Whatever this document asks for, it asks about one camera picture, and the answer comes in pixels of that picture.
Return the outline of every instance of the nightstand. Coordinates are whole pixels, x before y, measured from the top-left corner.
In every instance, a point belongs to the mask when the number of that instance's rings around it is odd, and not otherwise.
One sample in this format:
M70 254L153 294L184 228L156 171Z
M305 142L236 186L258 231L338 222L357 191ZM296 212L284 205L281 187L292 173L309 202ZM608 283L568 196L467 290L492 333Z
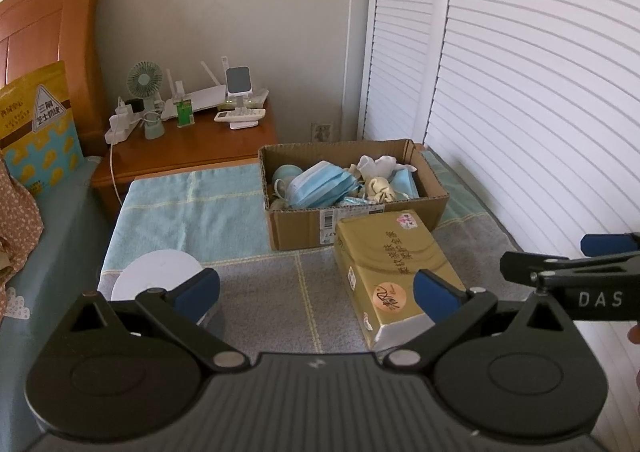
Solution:
M232 130L227 122L214 122L216 109L195 114L195 124L178 128L177 119L164 122L164 135L145 139L142 125L129 138L113 146L113 175L122 197L138 177L158 172L193 171L194 167L257 158L263 145L278 143L273 112L268 102L266 115L256 127ZM91 178L108 214L114 219L120 212L109 166L109 153Z

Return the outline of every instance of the wall outlet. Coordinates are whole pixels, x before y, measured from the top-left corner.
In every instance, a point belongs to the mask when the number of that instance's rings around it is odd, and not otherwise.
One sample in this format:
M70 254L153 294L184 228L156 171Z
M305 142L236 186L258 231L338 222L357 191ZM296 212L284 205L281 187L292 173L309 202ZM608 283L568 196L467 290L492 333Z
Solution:
M331 142L334 134L333 124L311 124L312 142Z

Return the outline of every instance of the orange round logo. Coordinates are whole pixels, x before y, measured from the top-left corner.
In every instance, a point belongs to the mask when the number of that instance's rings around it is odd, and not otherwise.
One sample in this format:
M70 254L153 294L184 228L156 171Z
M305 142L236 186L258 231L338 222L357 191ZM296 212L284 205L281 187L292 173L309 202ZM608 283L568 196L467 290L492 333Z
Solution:
M376 308L397 313L406 304L406 292L396 283L381 283L374 289L371 300Z

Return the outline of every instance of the white round lid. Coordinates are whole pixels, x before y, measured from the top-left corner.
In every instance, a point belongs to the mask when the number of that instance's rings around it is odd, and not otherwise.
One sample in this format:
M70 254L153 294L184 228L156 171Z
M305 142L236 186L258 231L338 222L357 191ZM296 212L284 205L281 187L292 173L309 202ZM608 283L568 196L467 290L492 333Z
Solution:
M112 301L132 301L148 288L166 291L181 285L202 266L191 255L178 250L156 250L133 261L117 278L111 292Z

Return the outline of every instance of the small desk fan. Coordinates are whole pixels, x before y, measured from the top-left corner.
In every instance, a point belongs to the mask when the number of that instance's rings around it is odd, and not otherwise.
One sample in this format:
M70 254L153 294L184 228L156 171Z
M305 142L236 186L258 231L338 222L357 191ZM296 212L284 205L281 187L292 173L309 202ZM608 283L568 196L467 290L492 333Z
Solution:
M136 98L142 98L145 103L143 114L145 122L145 138L153 140L164 135L164 127L159 111L154 106L154 95L162 84L162 70L155 62L143 60L137 63L127 75L127 88Z

